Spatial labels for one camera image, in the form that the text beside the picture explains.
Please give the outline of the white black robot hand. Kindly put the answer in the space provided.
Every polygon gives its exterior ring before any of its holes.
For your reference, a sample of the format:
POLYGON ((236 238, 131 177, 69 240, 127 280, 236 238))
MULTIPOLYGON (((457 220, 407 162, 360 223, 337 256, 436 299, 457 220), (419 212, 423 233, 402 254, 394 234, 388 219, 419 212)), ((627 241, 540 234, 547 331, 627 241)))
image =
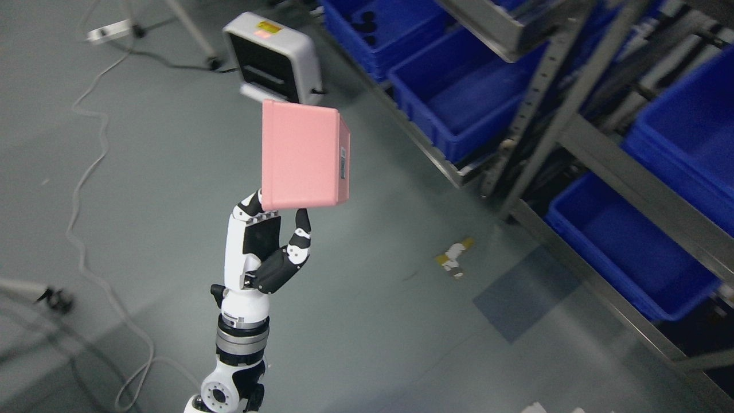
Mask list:
POLYGON ((310 257, 311 225, 307 209, 298 209, 295 230, 278 246, 280 212, 264 211, 261 190, 239 201, 229 215, 224 288, 219 305, 225 326, 254 326, 270 315, 270 298, 310 257))

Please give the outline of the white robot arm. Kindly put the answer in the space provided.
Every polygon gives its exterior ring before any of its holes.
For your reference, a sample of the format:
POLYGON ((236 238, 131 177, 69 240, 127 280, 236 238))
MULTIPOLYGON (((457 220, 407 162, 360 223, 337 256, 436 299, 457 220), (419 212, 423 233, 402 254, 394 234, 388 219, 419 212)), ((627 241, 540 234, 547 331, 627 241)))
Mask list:
POLYGON ((307 210, 297 210, 294 233, 280 245, 280 214, 265 208, 263 199, 257 190, 229 216, 224 282, 210 286, 218 307, 216 366, 186 412, 258 412, 264 402, 270 296, 309 259, 311 227, 307 210))

